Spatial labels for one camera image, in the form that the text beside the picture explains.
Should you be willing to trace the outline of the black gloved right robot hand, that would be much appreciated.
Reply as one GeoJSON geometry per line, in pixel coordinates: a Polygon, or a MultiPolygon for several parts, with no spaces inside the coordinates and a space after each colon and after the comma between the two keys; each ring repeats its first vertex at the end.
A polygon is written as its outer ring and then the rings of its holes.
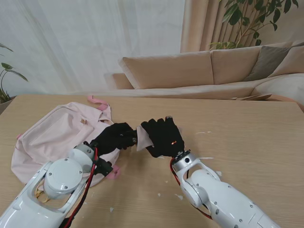
{"type": "Polygon", "coordinates": [[[152,146],[146,147],[152,157],[160,156],[176,157],[184,152],[185,145],[178,127],[171,116],[165,119],[150,119],[142,122],[141,127],[147,132],[152,146]]]}

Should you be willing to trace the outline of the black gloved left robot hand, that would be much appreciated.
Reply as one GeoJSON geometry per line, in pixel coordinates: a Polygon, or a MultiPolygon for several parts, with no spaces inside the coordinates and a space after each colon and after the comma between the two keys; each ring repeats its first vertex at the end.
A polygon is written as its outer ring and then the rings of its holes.
{"type": "Polygon", "coordinates": [[[109,154],[116,149],[126,150],[137,143],[136,134],[128,123],[114,123],[106,127],[89,146],[97,149],[98,156],[109,154]]]}

